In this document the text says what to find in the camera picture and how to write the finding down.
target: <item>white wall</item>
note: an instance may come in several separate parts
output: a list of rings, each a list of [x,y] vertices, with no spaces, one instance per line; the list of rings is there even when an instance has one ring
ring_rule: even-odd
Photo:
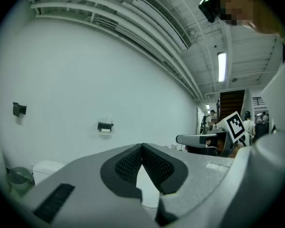
[[[261,92],[263,89],[251,89],[251,97],[261,97]]]
[[[4,31],[0,37],[4,40]],[[18,119],[12,102],[27,105]],[[112,118],[102,136],[97,123]],[[91,28],[36,19],[0,47],[0,146],[8,165],[62,163],[196,131],[196,104],[158,66]]]

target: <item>black and white marker board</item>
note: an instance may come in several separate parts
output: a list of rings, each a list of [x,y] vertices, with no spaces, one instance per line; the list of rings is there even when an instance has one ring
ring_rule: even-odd
[[[233,143],[247,132],[238,112],[234,112],[221,120],[217,124],[217,128],[223,128],[225,131],[228,131]]]

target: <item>air vent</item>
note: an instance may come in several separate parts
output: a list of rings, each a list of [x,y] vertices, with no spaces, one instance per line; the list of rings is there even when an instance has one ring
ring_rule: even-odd
[[[150,5],[152,5],[154,8],[156,8],[165,17],[165,19],[171,23],[171,25],[175,28],[179,36],[182,38],[182,40],[189,48],[192,45],[191,40],[187,35],[186,31],[179,24],[179,22],[173,17],[173,15],[157,0],[145,0],[145,1],[148,2]]]
[[[178,75],[178,72],[175,70],[174,67],[172,67],[170,64],[168,64],[167,62],[163,62],[163,64],[174,74],[174,75]]]

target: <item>trash can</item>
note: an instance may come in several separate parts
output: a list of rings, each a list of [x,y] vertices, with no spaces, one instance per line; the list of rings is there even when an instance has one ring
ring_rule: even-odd
[[[33,187],[32,174],[23,167],[12,168],[8,179],[11,186],[21,197]]]

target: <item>person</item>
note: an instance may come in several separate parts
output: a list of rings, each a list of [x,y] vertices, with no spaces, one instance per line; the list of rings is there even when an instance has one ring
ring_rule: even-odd
[[[205,124],[205,132],[206,132],[206,134],[207,134],[208,131],[209,131],[209,127],[210,127],[211,125],[213,125],[213,123],[211,122],[211,120],[212,120],[212,116],[214,115],[214,113],[215,113],[215,111],[214,111],[214,110],[211,110],[211,111],[210,111],[210,115],[208,115],[208,116],[206,117],[206,124]]]
[[[248,132],[248,134],[245,135],[246,137],[245,144],[247,146],[250,146],[252,144],[253,136],[256,135],[256,124],[254,123],[254,121],[251,120],[250,111],[245,112],[243,125]]]
[[[264,123],[267,123],[269,117],[266,115],[266,112],[263,112],[263,113],[262,113],[262,116],[263,116],[263,118],[262,118],[263,122],[264,122]]]
[[[243,25],[261,34],[280,37],[285,61],[285,29],[277,15],[262,0],[205,0],[204,6],[201,3],[199,8],[211,23],[219,17],[230,25]]]
[[[241,148],[243,148],[243,146],[241,144],[235,143],[233,148],[232,148],[232,151],[228,157],[234,159],[237,156],[237,153]]]

